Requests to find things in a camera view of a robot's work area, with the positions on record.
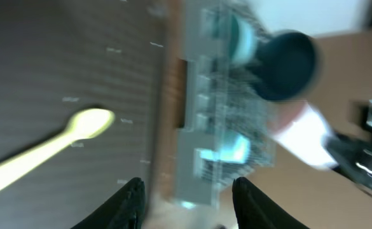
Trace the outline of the light blue bowl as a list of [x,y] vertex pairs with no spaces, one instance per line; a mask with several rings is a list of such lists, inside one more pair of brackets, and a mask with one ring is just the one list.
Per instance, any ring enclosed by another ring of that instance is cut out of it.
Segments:
[[231,65],[244,66],[248,64],[254,58],[258,43],[254,27],[246,19],[233,14],[228,46]]

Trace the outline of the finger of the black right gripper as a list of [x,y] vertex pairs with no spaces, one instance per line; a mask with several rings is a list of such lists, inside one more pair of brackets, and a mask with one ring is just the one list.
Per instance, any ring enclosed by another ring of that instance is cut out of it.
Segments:
[[326,149],[338,163],[339,173],[372,197],[372,141],[343,135],[329,137]]

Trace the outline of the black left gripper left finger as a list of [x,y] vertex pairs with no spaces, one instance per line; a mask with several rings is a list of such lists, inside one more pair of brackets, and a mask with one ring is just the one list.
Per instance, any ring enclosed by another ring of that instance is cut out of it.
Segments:
[[72,229],[141,229],[145,210],[145,184],[134,177]]

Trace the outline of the yellow plastic spoon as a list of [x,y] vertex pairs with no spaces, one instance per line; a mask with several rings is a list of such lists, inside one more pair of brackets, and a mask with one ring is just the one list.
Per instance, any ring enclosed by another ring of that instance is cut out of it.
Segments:
[[113,124],[114,119],[112,111],[98,108],[72,115],[61,133],[0,163],[0,191],[72,143],[97,137]]

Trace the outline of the blue cup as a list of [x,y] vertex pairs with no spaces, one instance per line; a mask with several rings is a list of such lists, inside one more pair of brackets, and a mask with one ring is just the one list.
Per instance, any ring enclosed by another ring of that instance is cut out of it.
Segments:
[[251,152],[251,142],[246,136],[230,130],[224,134],[224,139],[217,151],[212,149],[197,149],[204,160],[224,163],[245,163]]

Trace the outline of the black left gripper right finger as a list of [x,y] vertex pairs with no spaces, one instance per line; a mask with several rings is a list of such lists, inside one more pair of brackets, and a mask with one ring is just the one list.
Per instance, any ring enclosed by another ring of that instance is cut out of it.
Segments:
[[232,195],[239,229],[308,229],[245,177],[233,181]]

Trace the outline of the pink cup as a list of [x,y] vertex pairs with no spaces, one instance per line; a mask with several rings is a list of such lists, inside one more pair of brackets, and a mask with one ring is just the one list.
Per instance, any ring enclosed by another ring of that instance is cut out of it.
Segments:
[[301,160],[318,169],[329,170],[338,162],[326,149],[334,131],[322,113],[308,101],[278,105],[277,117],[269,124],[271,138]]

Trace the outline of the dark blue plate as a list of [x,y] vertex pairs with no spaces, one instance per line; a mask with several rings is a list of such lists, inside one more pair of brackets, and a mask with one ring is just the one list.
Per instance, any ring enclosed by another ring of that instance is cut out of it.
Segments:
[[275,36],[257,50],[261,62],[250,72],[258,78],[251,83],[266,101],[286,101],[303,93],[315,79],[320,58],[313,39],[302,32]]

